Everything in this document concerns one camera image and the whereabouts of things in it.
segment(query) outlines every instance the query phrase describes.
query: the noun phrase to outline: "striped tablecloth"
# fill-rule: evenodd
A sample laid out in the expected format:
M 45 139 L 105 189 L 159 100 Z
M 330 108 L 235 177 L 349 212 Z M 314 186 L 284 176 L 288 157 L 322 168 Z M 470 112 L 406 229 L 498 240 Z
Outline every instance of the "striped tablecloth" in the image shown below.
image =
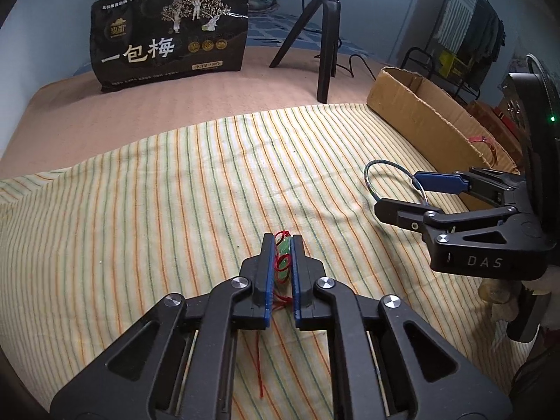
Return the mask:
M 184 127 L 0 182 L 0 346 L 48 407 L 164 294 L 209 292 L 258 254 L 265 232 L 285 229 L 357 293 L 405 298 L 508 390 L 528 346 L 492 349 L 478 280 L 431 272 L 418 234 L 376 220 L 362 179 L 375 158 L 432 170 L 365 105 L 326 105 Z M 379 167 L 374 182 L 385 196 L 416 200 L 399 172 Z M 429 199 L 466 210 L 456 197 Z M 332 417 L 325 334 L 274 314 L 261 334 L 262 399 L 255 338 L 240 336 L 234 418 Z

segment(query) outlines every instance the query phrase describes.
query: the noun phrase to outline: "red cord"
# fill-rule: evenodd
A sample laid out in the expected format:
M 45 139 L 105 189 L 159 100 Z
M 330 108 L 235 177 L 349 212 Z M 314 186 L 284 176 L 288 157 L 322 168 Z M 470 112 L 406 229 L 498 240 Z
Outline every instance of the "red cord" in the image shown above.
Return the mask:
M 276 243 L 275 245 L 275 254 L 274 254 L 274 280 L 278 283 L 278 284 L 284 284 L 286 283 L 286 281 L 288 280 L 288 277 L 285 277 L 284 280 L 280 280 L 278 277 L 279 273 L 285 272 L 286 270 L 289 270 L 290 268 L 292 268 L 292 256 L 290 254 L 283 254 L 282 256 L 280 256 L 278 254 L 278 245 L 280 243 L 282 243 L 282 241 L 284 240 L 285 237 L 289 237 L 290 233 L 288 231 L 280 231 L 277 232 L 274 235 L 274 242 Z M 280 263 L 286 261 L 286 266 L 284 268 L 280 268 Z M 285 308 L 286 306 L 289 306 L 293 303 L 293 299 L 292 297 L 286 297 L 284 295 L 280 295 L 278 292 L 276 292 L 276 290 L 273 291 L 273 296 L 275 297 L 275 299 L 273 299 L 273 307 L 272 307 L 272 312 L 274 311 L 278 311 L 281 310 L 282 308 Z M 259 341 L 260 341 L 260 332 L 257 330 L 257 340 L 256 340 L 256 345 L 257 345 L 257 378 L 259 380 L 259 396 L 261 398 L 264 398 L 264 384 L 263 384 L 263 376 L 261 374 L 260 371 L 260 350 L 259 350 Z

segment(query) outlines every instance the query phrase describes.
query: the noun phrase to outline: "green object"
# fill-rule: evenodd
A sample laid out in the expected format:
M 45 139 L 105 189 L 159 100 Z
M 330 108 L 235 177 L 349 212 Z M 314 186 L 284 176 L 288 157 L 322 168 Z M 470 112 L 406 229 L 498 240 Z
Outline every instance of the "green object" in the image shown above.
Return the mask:
M 277 246 L 278 248 L 278 257 L 281 258 L 284 254 L 289 254 L 289 242 L 292 237 L 284 237 L 284 239 L 280 242 Z M 284 282 L 289 275 L 289 269 L 284 270 L 289 263 L 289 259 L 284 259 L 278 265 L 278 269 L 283 270 L 282 272 L 277 272 L 276 277 L 280 282 Z

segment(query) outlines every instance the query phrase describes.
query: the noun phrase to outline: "open cardboard box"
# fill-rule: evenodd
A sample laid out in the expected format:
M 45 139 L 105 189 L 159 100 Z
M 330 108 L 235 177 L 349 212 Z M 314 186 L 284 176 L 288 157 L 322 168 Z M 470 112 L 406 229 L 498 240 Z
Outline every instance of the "open cardboard box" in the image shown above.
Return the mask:
M 367 105 L 402 134 L 438 172 L 493 168 L 518 174 L 508 153 L 494 137 L 436 84 L 415 72 L 383 68 L 367 97 Z M 488 146 L 468 139 L 485 136 L 496 149 L 497 164 Z M 470 210 L 489 208 L 461 194 Z

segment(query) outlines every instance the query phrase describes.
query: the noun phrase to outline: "figure illustration on bag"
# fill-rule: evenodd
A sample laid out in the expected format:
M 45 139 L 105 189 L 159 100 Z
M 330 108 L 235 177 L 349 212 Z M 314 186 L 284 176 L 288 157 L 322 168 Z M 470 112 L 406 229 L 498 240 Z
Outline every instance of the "figure illustration on bag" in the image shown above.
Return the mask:
M 220 16 L 229 14 L 231 8 L 222 0 L 174 0 L 165 6 L 161 12 L 163 20 L 173 22 L 173 31 L 179 33 L 183 18 L 209 19 L 202 25 L 204 31 L 215 31 Z

